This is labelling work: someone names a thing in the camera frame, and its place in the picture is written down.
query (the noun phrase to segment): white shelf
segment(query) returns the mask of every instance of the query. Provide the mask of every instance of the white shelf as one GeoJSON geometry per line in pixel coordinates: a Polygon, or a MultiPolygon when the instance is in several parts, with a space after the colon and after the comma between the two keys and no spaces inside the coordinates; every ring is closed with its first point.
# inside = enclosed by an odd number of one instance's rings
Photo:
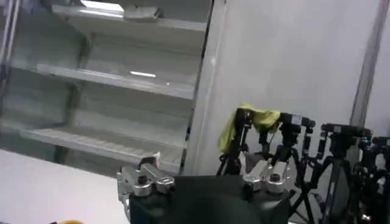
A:
{"type": "Polygon", "coordinates": [[[87,37],[92,33],[99,33],[187,46],[197,50],[202,47],[207,28],[207,23],[181,19],[128,20],[123,17],[123,12],[88,7],[53,5],[52,11],[87,37]]]}
{"type": "Polygon", "coordinates": [[[164,81],[155,78],[140,79],[135,75],[114,75],[84,69],[67,69],[48,65],[37,65],[37,72],[59,77],[79,79],[94,83],[103,83],[128,89],[136,89],[183,99],[192,99],[194,86],[186,83],[164,81]]]}
{"type": "Polygon", "coordinates": [[[160,152],[160,168],[177,173],[183,149],[82,127],[59,127],[21,130],[20,135],[45,143],[60,145],[128,163],[138,164],[141,158],[160,152]]]}
{"type": "MultiPolygon", "coordinates": [[[[110,11],[110,10],[102,10],[102,9],[92,9],[88,7],[79,7],[79,6],[65,6],[65,5],[53,5],[52,11],[58,15],[62,16],[77,16],[77,17],[85,17],[85,18],[96,18],[96,19],[104,19],[111,20],[122,23],[137,23],[136,21],[126,20],[123,17],[123,12],[110,11]]],[[[167,19],[167,18],[159,18],[156,21],[139,21],[138,23],[143,23],[144,25],[153,25],[160,27],[167,27],[173,29],[185,29],[185,30],[194,30],[200,32],[206,32],[206,23],[185,21],[180,19],[167,19]]]]}

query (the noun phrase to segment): shelving unit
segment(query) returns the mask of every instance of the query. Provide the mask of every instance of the shelving unit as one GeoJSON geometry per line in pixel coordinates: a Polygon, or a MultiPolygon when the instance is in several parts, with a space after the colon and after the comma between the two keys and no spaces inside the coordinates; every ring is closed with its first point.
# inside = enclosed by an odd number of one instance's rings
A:
{"type": "Polygon", "coordinates": [[[149,4],[164,18],[131,21],[80,2],[21,12],[0,118],[12,147],[39,142],[69,150],[64,164],[100,157],[111,168],[160,152],[161,169],[180,171],[210,3],[149,4]]]}

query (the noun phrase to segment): black tripod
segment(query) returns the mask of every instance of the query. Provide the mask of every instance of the black tripod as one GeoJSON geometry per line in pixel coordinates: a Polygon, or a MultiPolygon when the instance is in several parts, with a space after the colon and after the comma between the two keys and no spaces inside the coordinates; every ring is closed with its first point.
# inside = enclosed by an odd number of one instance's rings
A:
{"type": "Polygon", "coordinates": [[[390,200],[390,138],[376,137],[372,139],[372,143],[372,147],[363,150],[362,160],[355,166],[356,194],[366,208],[366,211],[359,211],[359,214],[365,218],[362,221],[387,224],[390,200]],[[385,169],[377,169],[375,162],[379,154],[386,160],[385,169]],[[383,191],[379,192],[378,180],[382,178],[385,178],[385,184],[383,191]]]}
{"type": "MultiPolygon", "coordinates": [[[[294,202],[294,204],[290,208],[289,216],[291,217],[294,213],[297,212],[297,209],[299,205],[304,201],[305,198],[308,198],[308,193],[312,189],[318,188],[318,182],[321,177],[321,175],[324,173],[325,169],[323,169],[322,165],[319,163],[320,160],[324,157],[325,152],[325,142],[320,141],[320,147],[317,151],[316,157],[310,157],[308,153],[309,149],[309,143],[308,138],[310,138],[310,134],[312,134],[313,130],[309,130],[309,133],[305,134],[305,139],[303,142],[303,150],[302,150],[302,157],[300,160],[300,167],[302,169],[302,173],[306,173],[307,166],[310,166],[313,169],[313,173],[311,174],[311,180],[310,182],[296,182],[296,186],[301,188],[301,194],[297,198],[297,200],[294,202]]],[[[309,206],[306,206],[307,214],[309,217],[309,220],[307,220],[308,223],[314,223],[314,218],[310,218],[310,214],[312,214],[311,208],[309,206]]]]}
{"type": "Polygon", "coordinates": [[[356,144],[357,138],[371,138],[371,131],[366,128],[353,127],[348,125],[324,124],[321,127],[322,139],[324,142],[321,147],[326,145],[328,133],[330,135],[331,144],[330,152],[333,156],[327,156],[322,164],[321,173],[323,173],[329,165],[333,165],[330,175],[327,198],[324,205],[320,205],[322,210],[322,224],[336,223],[337,219],[332,214],[333,204],[335,200],[335,192],[338,187],[338,180],[341,169],[344,170],[349,187],[349,199],[347,208],[348,223],[353,222],[353,219],[358,218],[356,214],[356,199],[353,197],[354,188],[352,182],[352,174],[349,161],[346,160],[348,149],[356,144]]]}
{"type": "MultiPolygon", "coordinates": [[[[305,173],[309,159],[308,152],[310,148],[311,134],[313,133],[313,128],[316,123],[306,117],[297,118],[295,115],[285,113],[281,115],[280,120],[282,122],[282,125],[280,126],[280,131],[283,136],[282,145],[278,145],[276,153],[272,157],[271,164],[274,165],[277,161],[288,162],[291,157],[294,159],[294,164],[297,170],[296,186],[301,188],[302,193],[296,208],[292,207],[290,209],[289,216],[296,212],[298,205],[303,201],[308,214],[308,222],[310,224],[314,224],[314,216],[311,211],[308,198],[310,188],[305,183],[305,173]],[[303,139],[302,157],[300,160],[298,150],[294,148],[294,145],[297,144],[297,138],[301,132],[301,126],[305,127],[305,136],[303,139]]],[[[293,195],[295,195],[295,192],[291,191],[290,198],[292,198],[293,195]]]]}
{"type": "Polygon", "coordinates": [[[222,155],[219,159],[221,165],[217,175],[239,175],[241,163],[240,152],[247,152],[246,136],[253,124],[254,112],[251,110],[237,109],[234,121],[236,134],[232,139],[228,154],[222,155]]]}

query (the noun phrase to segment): yellow towel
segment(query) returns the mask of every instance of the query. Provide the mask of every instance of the yellow towel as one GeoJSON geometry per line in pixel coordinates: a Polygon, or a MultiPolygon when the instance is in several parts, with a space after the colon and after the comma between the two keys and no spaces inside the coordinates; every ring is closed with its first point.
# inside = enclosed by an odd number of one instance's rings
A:
{"type": "MultiPolygon", "coordinates": [[[[257,132],[270,129],[270,131],[276,131],[278,127],[278,118],[280,117],[280,111],[276,110],[258,110],[255,109],[249,103],[242,103],[237,109],[251,110],[254,112],[253,126],[257,132]]],[[[230,117],[226,124],[221,136],[218,139],[218,150],[222,153],[229,152],[230,142],[236,134],[234,127],[234,120],[236,117],[236,111],[230,117]]]]}

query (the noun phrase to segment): white table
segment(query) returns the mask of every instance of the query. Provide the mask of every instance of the white table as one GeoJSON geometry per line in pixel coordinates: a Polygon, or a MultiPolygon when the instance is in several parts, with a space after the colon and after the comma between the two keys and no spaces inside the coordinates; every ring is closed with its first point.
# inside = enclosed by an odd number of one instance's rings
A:
{"type": "Polygon", "coordinates": [[[128,224],[116,180],[0,149],[0,222],[128,224]]]}

